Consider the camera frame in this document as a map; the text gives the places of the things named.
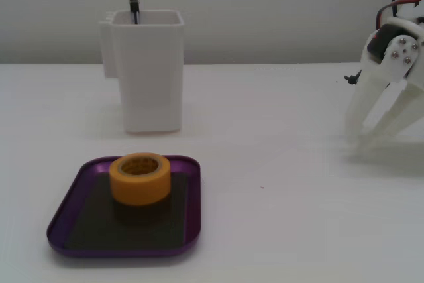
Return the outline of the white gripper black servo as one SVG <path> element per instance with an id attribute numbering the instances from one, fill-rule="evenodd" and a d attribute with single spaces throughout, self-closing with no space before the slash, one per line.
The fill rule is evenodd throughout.
<path id="1" fill-rule="evenodd" d="M 392 17 L 372 33 L 362 51 L 361 70 L 344 79 L 355 85 L 345 115 L 348 141 L 359 149 L 396 136 L 423 118 L 423 23 Z M 363 123 L 391 81 L 407 85 L 376 126 L 362 134 Z"/>

